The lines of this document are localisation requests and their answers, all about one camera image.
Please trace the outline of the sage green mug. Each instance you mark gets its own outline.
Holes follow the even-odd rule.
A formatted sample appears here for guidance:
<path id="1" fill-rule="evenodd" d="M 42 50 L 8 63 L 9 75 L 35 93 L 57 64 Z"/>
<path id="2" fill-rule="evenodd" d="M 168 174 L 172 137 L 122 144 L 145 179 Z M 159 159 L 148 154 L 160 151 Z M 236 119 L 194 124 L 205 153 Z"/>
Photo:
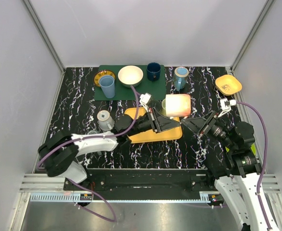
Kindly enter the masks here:
<path id="1" fill-rule="evenodd" d="M 161 114 L 166 116 L 166 99 L 161 102 Z"/>

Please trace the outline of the dark grey mug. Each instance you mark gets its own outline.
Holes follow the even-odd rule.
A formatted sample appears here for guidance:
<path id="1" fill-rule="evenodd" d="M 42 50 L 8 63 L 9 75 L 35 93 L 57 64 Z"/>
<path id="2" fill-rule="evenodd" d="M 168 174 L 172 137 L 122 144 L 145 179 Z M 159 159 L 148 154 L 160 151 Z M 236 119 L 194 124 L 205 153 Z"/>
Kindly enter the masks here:
<path id="1" fill-rule="evenodd" d="M 158 101 L 158 100 L 152 100 L 152 101 L 149 103 L 149 107 L 150 107 L 150 108 L 155 108 L 156 111 L 158 111 L 159 113 L 160 113 L 161 110 L 162 110 L 161 102 Z"/>

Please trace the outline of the pink mug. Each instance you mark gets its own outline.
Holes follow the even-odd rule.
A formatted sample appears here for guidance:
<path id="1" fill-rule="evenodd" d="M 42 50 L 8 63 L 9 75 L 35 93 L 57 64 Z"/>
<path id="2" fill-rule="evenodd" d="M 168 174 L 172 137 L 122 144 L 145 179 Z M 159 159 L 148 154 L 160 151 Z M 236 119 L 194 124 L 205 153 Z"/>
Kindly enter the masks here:
<path id="1" fill-rule="evenodd" d="M 186 117 L 191 114 L 191 98 L 188 94 L 167 94 L 165 111 L 168 117 Z"/>

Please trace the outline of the white mug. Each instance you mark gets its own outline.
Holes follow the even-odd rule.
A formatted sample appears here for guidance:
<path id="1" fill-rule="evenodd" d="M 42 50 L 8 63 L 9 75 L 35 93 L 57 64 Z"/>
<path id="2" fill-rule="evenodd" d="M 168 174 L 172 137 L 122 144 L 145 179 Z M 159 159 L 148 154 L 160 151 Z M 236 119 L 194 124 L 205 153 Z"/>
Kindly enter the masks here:
<path id="1" fill-rule="evenodd" d="M 107 110 L 101 110 L 97 114 L 98 126 L 102 131 L 109 131 L 114 128 L 114 120 Z"/>

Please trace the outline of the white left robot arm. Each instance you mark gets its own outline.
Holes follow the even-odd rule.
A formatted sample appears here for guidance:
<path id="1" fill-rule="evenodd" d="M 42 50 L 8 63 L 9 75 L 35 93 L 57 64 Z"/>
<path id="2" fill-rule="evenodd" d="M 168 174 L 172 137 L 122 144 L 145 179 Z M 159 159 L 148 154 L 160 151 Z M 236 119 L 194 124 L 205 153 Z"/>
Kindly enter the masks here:
<path id="1" fill-rule="evenodd" d="M 57 133 L 38 148 L 38 165 L 44 165 L 48 177 L 63 176 L 84 191 L 90 187 L 91 179 L 85 168 L 75 161 L 76 157 L 95 152 L 112 152 L 129 146 L 130 136 L 149 130 L 165 132 L 179 126 L 180 122 L 161 115 L 154 108 L 139 118 L 123 114 L 110 131 L 92 135 Z"/>

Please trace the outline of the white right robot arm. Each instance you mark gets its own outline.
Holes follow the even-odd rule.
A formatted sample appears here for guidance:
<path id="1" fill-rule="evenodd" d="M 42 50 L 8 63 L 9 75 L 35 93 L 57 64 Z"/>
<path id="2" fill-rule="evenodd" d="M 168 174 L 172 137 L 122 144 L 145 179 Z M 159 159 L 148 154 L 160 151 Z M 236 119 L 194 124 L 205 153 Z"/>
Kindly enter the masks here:
<path id="1" fill-rule="evenodd" d="M 229 128 L 211 113 L 197 118 L 184 118 L 181 124 L 199 137 L 217 140 L 225 149 L 221 166 L 211 157 L 205 159 L 209 176 L 206 187 L 218 190 L 230 208 L 241 231 L 277 231 L 276 224 L 261 186 L 264 170 L 252 151 L 254 128 L 239 122 Z"/>

